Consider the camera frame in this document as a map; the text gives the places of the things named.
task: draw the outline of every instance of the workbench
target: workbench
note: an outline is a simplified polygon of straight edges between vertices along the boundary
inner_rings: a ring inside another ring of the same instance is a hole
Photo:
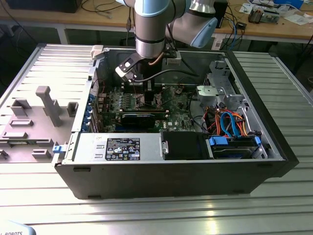
[[[97,4],[111,2],[111,0],[98,0]],[[313,24],[297,25],[280,18],[278,24],[260,23],[253,24],[248,22],[248,14],[239,13],[240,5],[245,0],[230,0],[230,7],[233,14],[239,21],[246,23],[246,31],[243,39],[270,42],[288,42],[288,43],[307,43],[313,32]],[[118,3],[108,5],[108,8],[118,6]],[[69,44],[66,29],[83,29],[99,31],[125,31],[128,18],[128,9],[125,6],[112,10],[112,19],[98,15],[94,12],[85,11],[79,8],[76,13],[45,12],[29,10],[11,10],[5,3],[6,9],[10,14],[24,26],[49,27],[58,31],[61,44]],[[85,8],[94,10],[92,1],[85,4]],[[304,4],[302,9],[313,10],[313,6]],[[0,8],[0,24],[15,25],[16,23]],[[215,38],[212,49],[219,49],[221,41],[228,38],[232,29],[227,21],[223,21],[222,27],[215,30]]]

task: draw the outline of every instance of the green circuit board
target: green circuit board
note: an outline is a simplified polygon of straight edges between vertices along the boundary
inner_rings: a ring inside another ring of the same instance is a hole
[[[114,88],[105,94],[103,108],[104,132],[135,132],[124,129],[121,119],[124,114],[151,114],[155,117],[154,128],[140,132],[158,133],[161,131],[195,131],[188,114],[188,92],[183,87],[163,87],[155,94],[151,104],[144,103],[141,93],[124,93]]]

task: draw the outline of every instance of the power connector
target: power connector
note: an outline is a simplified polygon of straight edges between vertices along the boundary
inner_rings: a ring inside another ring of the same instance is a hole
[[[237,22],[236,29],[245,30],[246,29],[246,24],[242,23],[242,22]]]

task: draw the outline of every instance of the power supply label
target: power supply label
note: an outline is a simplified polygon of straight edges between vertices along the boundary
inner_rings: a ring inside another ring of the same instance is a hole
[[[108,138],[106,160],[140,160],[140,138]]]

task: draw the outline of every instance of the motherboard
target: motherboard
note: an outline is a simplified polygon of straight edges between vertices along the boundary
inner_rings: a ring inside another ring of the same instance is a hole
[[[115,87],[100,94],[103,132],[195,131],[188,113],[191,95],[183,86],[163,85],[148,104],[141,87]]]

